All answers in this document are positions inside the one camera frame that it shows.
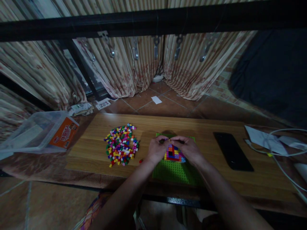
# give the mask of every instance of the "curtain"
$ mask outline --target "curtain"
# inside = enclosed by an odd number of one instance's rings
[[[41,112],[41,110],[0,85],[0,143],[35,112]]]
[[[41,18],[68,17],[89,14],[129,12],[201,6],[210,4],[235,3],[236,0],[212,1],[96,1],[96,0],[33,0]],[[185,99],[198,100],[207,92],[219,74],[236,55],[250,36],[250,32],[218,33],[210,47],[204,62],[199,57],[204,50],[206,34],[188,34],[181,44],[179,59],[174,60],[176,51],[176,36],[167,35],[160,38],[158,59],[154,60],[154,44],[151,36],[138,37],[137,48],[139,60],[133,57],[133,38],[110,38],[110,44],[115,50],[115,57],[109,57],[108,45],[101,38],[87,39],[89,49],[80,42],[75,44],[85,57],[108,93],[112,97],[134,96],[146,90],[155,74],[164,74],[165,82]],[[88,56],[94,55],[96,61]]]
[[[33,0],[28,1],[28,5],[37,18],[55,18],[161,9],[166,7],[166,2],[162,0],[139,2],[132,0]],[[161,67],[163,37],[160,38],[157,60],[154,59],[154,41],[151,36],[138,37],[139,59],[137,61],[133,58],[133,38],[117,37],[109,38],[109,40],[115,51],[114,58],[109,57],[109,47],[102,38],[87,39],[89,49],[85,49],[76,39],[74,42],[95,77],[102,82],[112,97],[132,97],[146,90]],[[92,55],[95,56],[96,61],[89,60],[88,56],[92,57]]]
[[[1,1],[0,20],[32,19],[21,1]],[[0,71],[55,110],[87,102],[85,92],[56,41],[0,43]],[[1,87],[1,140],[38,109]]]

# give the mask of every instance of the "orange label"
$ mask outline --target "orange label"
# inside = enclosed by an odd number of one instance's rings
[[[78,128],[79,126],[76,123],[74,123],[71,119],[65,118],[60,128],[57,130],[57,132],[49,142],[49,144],[61,148],[68,148]]]

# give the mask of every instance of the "finger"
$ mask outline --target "finger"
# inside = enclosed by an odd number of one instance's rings
[[[168,139],[168,137],[163,136],[163,135],[160,135],[160,136],[157,136],[157,137],[156,137],[156,140],[157,140],[157,141],[160,141],[160,140],[167,140],[167,139]]]
[[[176,140],[172,140],[171,139],[171,144],[178,147],[178,148],[181,148],[183,146],[183,144],[181,144],[179,141],[176,141]]]
[[[168,147],[170,145],[170,139],[165,140],[162,145]]]
[[[183,141],[183,142],[186,142],[189,140],[188,137],[185,137],[185,136],[175,136],[175,137],[172,137],[171,138],[172,141]]]

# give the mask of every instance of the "curtain hook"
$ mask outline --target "curtain hook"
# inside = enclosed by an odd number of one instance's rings
[[[86,38],[86,37],[79,37],[79,38],[77,38],[77,41],[81,44],[82,51],[83,51],[83,53],[86,54],[87,58],[88,58],[90,61],[92,61],[92,62],[96,61],[96,57],[95,57],[95,55],[93,54],[93,52],[91,51],[91,47],[90,47],[90,45],[88,44],[87,38]]]
[[[180,54],[180,50],[181,50],[180,45],[183,42],[183,31],[185,29],[185,24],[186,24],[187,20],[188,20],[188,8],[186,8],[185,23],[183,24],[183,28],[182,28],[181,34],[179,34],[177,36],[177,39],[176,39],[177,48],[176,48],[176,51],[175,51],[175,61],[177,61],[178,58],[179,58],[179,54]]]
[[[154,44],[154,59],[157,60],[158,59],[158,45],[160,44],[160,37],[158,36],[158,24],[159,24],[159,15],[158,15],[158,11],[157,12],[157,29],[156,29],[156,35],[153,36],[153,44]]]
[[[134,43],[134,47],[132,48],[132,53],[134,56],[134,60],[138,60],[138,37],[134,36],[134,21],[133,21],[133,13],[131,14],[132,17],[132,25],[133,25],[133,43]]]
[[[115,52],[114,52],[114,49],[113,49],[112,45],[110,44],[110,40],[109,40],[109,37],[108,37],[108,32],[106,30],[99,31],[98,35],[102,37],[102,40],[108,46],[109,51],[110,51],[109,52],[109,57],[110,58],[114,58],[115,57]]]
[[[217,23],[217,25],[216,25],[216,27],[215,27],[213,33],[206,33],[206,35],[205,35],[205,39],[206,39],[206,41],[205,41],[205,47],[204,47],[204,49],[203,49],[203,52],[202,52],[201,56],[199,57],[199,61],[200,61],[200,62],[203,62],[203,61],[206,59],[207,54],[208,54],[208,52],[209,52],[209,50],[210,50],[210,47],[212,46],[214,40],[215,40],[216,38],[218,38],[219,35],[220,35],[220,33],[215,33],[215,31],[217,30],[218,26],[221,24],[221,21],[222,21],[222,19],[223,19],[224,13],[225,13],[225,10],[226,10],[226,4],[224,5],[224,8],[223,8],[223,12],[222,12],[221,18],[220,18],[219,22]]]

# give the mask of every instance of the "black smartphone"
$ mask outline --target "black smartphone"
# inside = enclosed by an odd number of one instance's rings
[[[253,172],[254,168],[243,153],[233,135],[229,133],[213,133],[222,153],[233,170]]]

